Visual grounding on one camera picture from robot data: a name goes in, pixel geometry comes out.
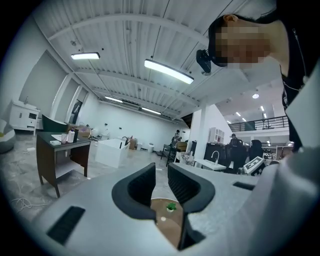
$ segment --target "railing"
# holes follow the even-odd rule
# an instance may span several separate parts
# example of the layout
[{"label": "railing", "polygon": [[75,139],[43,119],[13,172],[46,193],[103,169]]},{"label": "railing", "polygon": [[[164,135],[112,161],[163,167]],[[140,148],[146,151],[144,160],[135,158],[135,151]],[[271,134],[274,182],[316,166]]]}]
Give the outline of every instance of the railing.
[{"label": "railing", "polygon": [[257,130],[270,130],[277,128],[289,127],[288,117],[286,115],[260,119],[248,122],[237,122],[229,124],[232,132],[244,132],[244,131],[257,131]]}]

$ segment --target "wall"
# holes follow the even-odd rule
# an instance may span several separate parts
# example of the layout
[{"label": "wall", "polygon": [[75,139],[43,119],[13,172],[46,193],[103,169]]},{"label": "wall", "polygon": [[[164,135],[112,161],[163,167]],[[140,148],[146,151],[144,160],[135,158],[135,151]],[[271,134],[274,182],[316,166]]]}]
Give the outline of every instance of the wall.
[{"label": "wall", "polygon": [[98,115],[99,106],[98,97],[92,92],[88,92],[84,98],[82,107],[80,109],[76,125],[80,123],[83,125],[89,125],[91,128],[95,128],[98,125],[100,116]]},{"label": "wall", "polygon": [[46,50],[56,60],[59,60],[63,70],[69,70],[42,35],[34,19],[27,18],[15,36],[1,65],[0,118],[9,120],[11,100],[19,100],[30,72]]},{"label": "wall", "polygon": [[232,134],[232,131],[228,123],[226,122],[225,118],[214,104],[206,107],[206,115],[204,121],[205,130],[203,130],[201,133],[205,134],[206,136],[209,136],[209,129],[211,127],[216,127],[224,132],[223,144],[226,145],[230,142],[230,136]]},{"label": "wall", "polygon": [[181,127],[181,125],[104,103],[99,104],[95,119],[101,133],[108,128],[111,139],[133,136],[145,149],[149,143],[153,143],[155,151],[162,150],[164,144],[170,144],[172,137]]},{"label": "wall", "polygon": [[69,84],[65,88],[65,91],[63,92],[63,95],[59,102],[59,106],[55,115],[55,120],[58,120],[60,122],[65,121],[69,105],[78,87],[79,84],[77,84],[75,80],[71,79]]},{"label": "wall", "polygon": [[180,137],[182,137],[181,139],[182,142],[189,140],[189,136],[190,136],[189,127],[180,127],[179,131],[180,131]]},{"label": "wall", "polygon": [[216,105],[204,106],[201,110],[193,113],[189,136],[190,143],[188,143],[187,150],[191,149],[192,141],[197,141],[194,155],[196,158],[204,158],[209,130],[212,127],[216,127],[224,132],[223,144],[226,145],[230,142],[232,131]]},{"label": "wall", "polygon": [[50,115],[52,103],[67,73],[45,51],[25,81],[19,101],[28,103]]}]

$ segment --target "sink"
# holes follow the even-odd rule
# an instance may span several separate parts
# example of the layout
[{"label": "sink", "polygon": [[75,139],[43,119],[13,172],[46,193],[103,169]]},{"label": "sink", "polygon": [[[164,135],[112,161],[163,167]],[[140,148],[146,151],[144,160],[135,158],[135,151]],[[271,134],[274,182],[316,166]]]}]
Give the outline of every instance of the sink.
[{"label": "sink", "polygon": [[215,162],[202,159],[198,161],[200,164],[205,165],[206,167],[212,169],[212,170],[225,170],[227,167],[221,165],[221,164],[216,164]]}]

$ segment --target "black jacket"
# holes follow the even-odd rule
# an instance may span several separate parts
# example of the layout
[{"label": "black jacket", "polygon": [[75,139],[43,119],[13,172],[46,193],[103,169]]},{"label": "black jacket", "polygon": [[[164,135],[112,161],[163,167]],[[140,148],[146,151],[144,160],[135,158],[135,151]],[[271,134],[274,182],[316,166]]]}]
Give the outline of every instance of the black jacket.
[{"label": "black jacket", "polygon": [[[282,75],[284,109],[291,104],[303,87],[304,76],[309,77],[320,56],[320,22],[316,14],[317,1],[277,0],[276,13],[286,28],[289,41],[288,75]],[[290,141],[296,150],[301,146],[299,136],[289,121]]]}]

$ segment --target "dark wood table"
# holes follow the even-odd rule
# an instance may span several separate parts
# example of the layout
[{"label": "dark wood table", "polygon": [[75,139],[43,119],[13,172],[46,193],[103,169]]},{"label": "dark wood table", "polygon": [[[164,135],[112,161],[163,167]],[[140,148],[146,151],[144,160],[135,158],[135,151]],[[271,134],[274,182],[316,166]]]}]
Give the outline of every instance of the dark wood table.
[{"label": "dark wood table", "polygon": [[78,137],[76,142],[53,146],[50,141],[56,139],[52,135],[60,135],[59,132],[38,132],[36,136],[36,162],[40,183],[43,185],[43,177],[55,188],[57,197],[60,197],[56,179],[66,173],[82,166],[84,176],[88,173],[88,157],[91,141]]}]

